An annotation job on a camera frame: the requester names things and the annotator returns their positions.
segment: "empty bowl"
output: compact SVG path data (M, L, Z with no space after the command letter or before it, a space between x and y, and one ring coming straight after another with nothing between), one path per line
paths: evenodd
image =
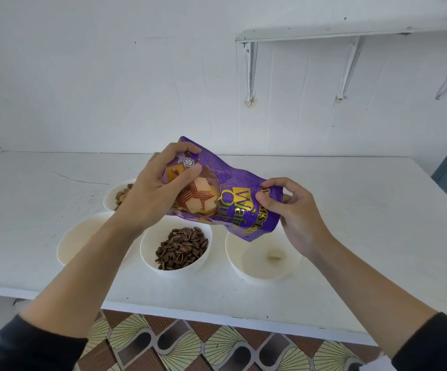
M252 242L228 233L225 249L235 272L248 283L261 286L286 277L297 268L302 258L290 244L281 223L273 232ZM270 259L269 252L278 252L281 259Z
M71 228L62 237L57 247L57 259L60 264L65 266L69 263L113 214L114 212L102 212L81 221Z
M205 238L208 238L208 246L205 253L195 262L187 267L175 269L173 271L163 271L158 269L159 264L155 262L158 256L155 254L160 247L160 243L167 240L172 229L180 229L183 227L197 226L202 230ZM177 216L164 216L157 224L146 230L144 237L141 239L140 253L143 261L156 273L168 277L181 277L193 274L202 267L208 259L210 248L212 246L212 228L208 224L202 224L194 221L184 220Z
M125 180L118 183L117 185L112 186L112 188L110 188L103 197L103 206L105 207L105 209L109 211L115 211L115 207L117 206L117 199L115 199L115 196L117 195L117 193L127 188L129 183L135 182L136 179Z

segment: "wafer package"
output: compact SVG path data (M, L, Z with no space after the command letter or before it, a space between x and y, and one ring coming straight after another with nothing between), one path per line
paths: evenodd
M200 163L203 169L199 177L179 193L168 215L204 224L222 224L228 231L249 242L275 229L280 215L261 206L255 195L261 191L282 202L282 187L262 187L263 178L232 168L186 137L181 137L180 141L191 142L202 151L198 154L178 154L167 165L162 182L174 180L184 169L196 163Z

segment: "patterned floor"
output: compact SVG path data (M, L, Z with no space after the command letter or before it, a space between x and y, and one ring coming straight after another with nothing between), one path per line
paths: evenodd
M356 371L374 346L103 310L76 371Z

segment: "floor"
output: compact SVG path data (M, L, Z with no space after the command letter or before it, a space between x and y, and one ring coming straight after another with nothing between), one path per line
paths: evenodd
M374 346L103 310L76 371L356 371Z

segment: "person's left hand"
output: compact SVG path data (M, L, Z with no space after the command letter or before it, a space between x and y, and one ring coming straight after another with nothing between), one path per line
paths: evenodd
M137 176L133 188L117 209L111 220L123 230L138 237L144 230L159 222L169 211L179 192L201 173L197 163L184 170L175 180L164 185L161 182L167 164L178 152L199 153L201 149L189 142L170 143L162 152L152 156Z

